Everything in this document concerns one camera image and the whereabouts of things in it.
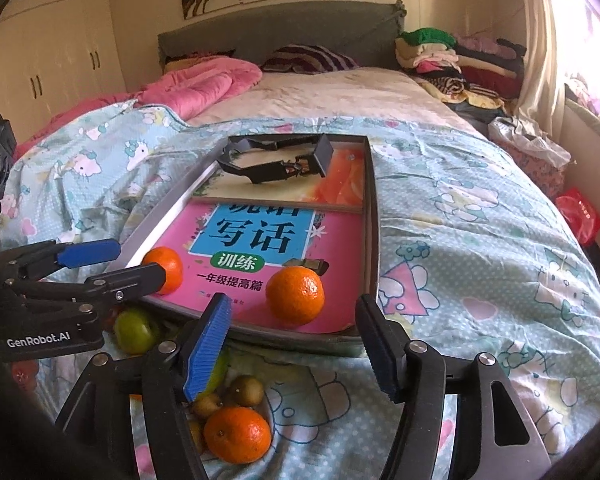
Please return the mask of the orange mandarin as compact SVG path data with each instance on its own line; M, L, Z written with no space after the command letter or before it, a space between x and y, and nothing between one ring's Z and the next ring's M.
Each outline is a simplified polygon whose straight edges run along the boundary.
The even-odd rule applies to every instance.
M266 283L265 302L272 317L283 326L303 326L323 311L324 286L313 270L304 266L286 266Z
M172 292L178 290L181 284L183 284L183 263L174 249L166 246L151 248L151 250L143 256L142 263L157 263L163 268L164 274L166 274L166 280L158 290L159 295L172 294Z
M207 419L204 440L219 460L245 465L265 456L272 434L268 422L252 408L229 406L220 408Z

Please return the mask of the red tomato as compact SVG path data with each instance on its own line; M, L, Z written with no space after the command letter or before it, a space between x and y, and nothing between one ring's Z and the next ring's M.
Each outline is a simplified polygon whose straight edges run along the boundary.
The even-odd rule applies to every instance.
M102 321L102 330L107 333L112 333L114 331L114 323L116 322L117 317L124 310L124 304L116 304L115 306L111 307Z

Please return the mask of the smaller green citrus fruit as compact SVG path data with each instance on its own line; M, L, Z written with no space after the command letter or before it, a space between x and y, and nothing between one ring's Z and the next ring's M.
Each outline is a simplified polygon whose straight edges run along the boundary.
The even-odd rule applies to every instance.
M138 356L154 348L159 336L158 325L142 309L126 309L114 321L114 338L120 350L129 356Z

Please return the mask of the brown kiwi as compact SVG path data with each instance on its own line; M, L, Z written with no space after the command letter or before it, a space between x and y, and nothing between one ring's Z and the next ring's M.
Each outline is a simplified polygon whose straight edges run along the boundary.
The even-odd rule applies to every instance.
M262 402L263 398L264 387L262 382L251 375L240 375L226 389L224 404L254 408Z
M221 397L215 392L201 393L189 405L189 411L201 420L208 419L224 406Z
M188 428L197 453L202 454L206 449L206 444L204 443L204 432L202 431L202 425L200 421L194 418L189 419Z

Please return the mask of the large green citrus fruit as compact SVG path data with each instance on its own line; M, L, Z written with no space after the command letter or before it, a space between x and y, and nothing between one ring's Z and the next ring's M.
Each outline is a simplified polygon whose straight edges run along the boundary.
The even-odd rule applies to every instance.
M214 393L224 385L228 364L230 364L230 356L228 355L228 351L223 349L215 361L207 385L201 391L201 394Z

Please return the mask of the pink chinese workbook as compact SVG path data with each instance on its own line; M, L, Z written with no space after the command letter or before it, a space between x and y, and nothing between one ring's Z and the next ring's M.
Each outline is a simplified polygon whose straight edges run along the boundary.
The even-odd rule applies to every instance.
M279 328L265 285L283 266L326 263L325 307L299 333L329 334L353 325L363 285L363 217L355 212L189 202L157 240L178 254L183 284L161 299L204 310L216 292L233 300L233 321Z

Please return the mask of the hello kitty blue quilt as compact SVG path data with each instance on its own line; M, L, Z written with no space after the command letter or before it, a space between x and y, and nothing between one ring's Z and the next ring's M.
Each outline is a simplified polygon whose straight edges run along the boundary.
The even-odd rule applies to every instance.
M131 102L83 115L16 162L0 250L59 240L123 243L185 170L226 136L368 136L379 195L379 302L441 353L492 353L552 463L600 420L600 280L556 207L500 148L454 119L207 118L186 126ZM377 479L400 408L368 359L231 344L260 365L273 449L250 466L212 458L210 479Z

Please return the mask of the grey shallow tray box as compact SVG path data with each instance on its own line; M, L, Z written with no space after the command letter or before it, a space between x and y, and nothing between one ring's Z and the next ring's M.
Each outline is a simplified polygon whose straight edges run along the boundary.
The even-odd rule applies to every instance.
M326 134L329 141L332 142L332 147L336 143L352 143L361 144L365 151L365 190L362 210L356 212L363 217L363 285L361 291L355 299L362 295L375 295L378 291L379 280L379 256L378 256L378 206L376 200L376 186L374 180L374 167L372 154L370 154L370 142L365 136L360 134L337 134L337 133L294 133L294 134L250 134L250 136L271 136L281 138L282 136L294 136L295 134ZM283 204L283 205L267 205L267 204L238 204L238 203L220 203L216 200L200 200L193 196L204 182L206 182L216 170L221 169L216 162L222 149L230 140L230 136L219 140L212 150L205 154L204 157L197 160L193 166L187 169L181 177L170 186L166 196L148 211L147 214L140 219L140 224L130 237L123 243L120 257L114 263L116 269L129 268L139 264L143 256L146 255L151 248L158 247L157 240L164 231L171 225L174 219L183 211L185 206L192 200L209 204L229 204L229 205L264 205L283 208L298 208L312 209L317 211L342 211L354 212L346 210L333 210L326 207L320 207L312 204ZM237 156L239 166L251 166L259 162L270 162L276 159L294 159L294 156L306 154L311 151L308 146L298 146L298 148L284 148L277 153L263 154L245 154ZM316 266L307 266L302 263L300 266L305 266L316 272L320 278L328 269L326 263L319 263ZM168 304L161 298L166 295L151 295L148 297L148 302L153 306L174 312L186 318L199 318L202 311L190 312L181 308L175 307L173 304ZM362 348L360 336L355 326L355 312L353 325L337 333L329 334L306 334L299 333L298 327L287 327L280 324L279 328L262 327L236 323L232 318L232 327L230 334L233 338L250 344L262 344L265 347L281 348L294 351L305 351L326 354L358 354Z

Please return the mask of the black plastic gripper part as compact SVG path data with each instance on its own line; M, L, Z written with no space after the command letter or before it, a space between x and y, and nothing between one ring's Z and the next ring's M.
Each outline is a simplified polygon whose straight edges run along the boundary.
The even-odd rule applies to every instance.
M251 166L239 166L237 163L238 155L277 153L284 148L298 146L308 146L311 151L296 155L294 159L280 158ZM295 134L280 139L272 136L231 136L216 162L227 174L245 177L252 184L262 184L314 174L326 178L333 154L332 142L326 134Z

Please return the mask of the white wardrobe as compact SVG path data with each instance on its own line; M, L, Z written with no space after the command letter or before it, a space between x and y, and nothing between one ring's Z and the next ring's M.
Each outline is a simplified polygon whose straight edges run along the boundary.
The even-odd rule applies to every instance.
M0 113L18 142L85 100L121 92L110 0L9 0L0 16Z

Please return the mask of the pink folded blanket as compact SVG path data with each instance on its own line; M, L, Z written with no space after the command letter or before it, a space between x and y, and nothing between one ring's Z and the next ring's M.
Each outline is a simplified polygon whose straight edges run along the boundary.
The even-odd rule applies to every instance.
M192 119L212 105L240 96L262 79L262 70L256 64L239 58L213 55L197 63L171 70L162 77L145 84L137 92L120 92L85 100L55 117L32 138L16 148L15 160L61 127L80 116L108 105L133 101L135 106L162 105L169 107L185 120Z

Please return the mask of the red plastic bag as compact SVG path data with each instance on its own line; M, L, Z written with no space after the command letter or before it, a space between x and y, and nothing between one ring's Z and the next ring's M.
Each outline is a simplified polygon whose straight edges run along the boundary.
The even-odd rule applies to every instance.
M570 188L559 195L555 204L574 236L582 246L590 246L600 232L600 213L577 189Z

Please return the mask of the white plastic bag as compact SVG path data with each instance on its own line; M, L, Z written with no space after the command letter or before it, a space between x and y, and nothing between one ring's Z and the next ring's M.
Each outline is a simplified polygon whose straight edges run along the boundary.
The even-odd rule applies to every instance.
M555 143L535 124L517 117L498 117L488 125L489 139L503 142L506 148L516 148L525 155L562 169L571 162L571 154Z

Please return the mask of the striped purple pillow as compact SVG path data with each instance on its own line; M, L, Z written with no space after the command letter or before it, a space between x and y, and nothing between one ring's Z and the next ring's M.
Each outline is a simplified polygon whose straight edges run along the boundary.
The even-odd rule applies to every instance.
M353 58L323 46L288 44L276 49L260 66L263 73L317 75L360 66Z

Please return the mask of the cream curtain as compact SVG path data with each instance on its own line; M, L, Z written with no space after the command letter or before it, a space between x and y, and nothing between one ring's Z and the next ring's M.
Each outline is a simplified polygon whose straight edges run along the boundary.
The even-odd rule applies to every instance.
M537 132L557 142L562 134L565 93L552 0L524 0L524 18L527 52L517 112Z

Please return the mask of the pile of folded clothes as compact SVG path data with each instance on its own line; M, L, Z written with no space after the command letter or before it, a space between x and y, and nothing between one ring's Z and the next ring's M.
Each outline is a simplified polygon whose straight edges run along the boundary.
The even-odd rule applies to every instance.
M396 62L430 96L505 112L518 100L527 49L504 38L460 36L424 27L394 40Z

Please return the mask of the grey green headboard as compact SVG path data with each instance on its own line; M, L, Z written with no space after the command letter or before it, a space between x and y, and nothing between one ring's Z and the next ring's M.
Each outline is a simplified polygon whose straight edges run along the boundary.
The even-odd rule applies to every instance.
M407 10L394 3L311 0L259 6L207 18L158 36L161 63L194 52L232 51L262 64L287 44L322 46L358 65L398 67L394 40L404 31Z

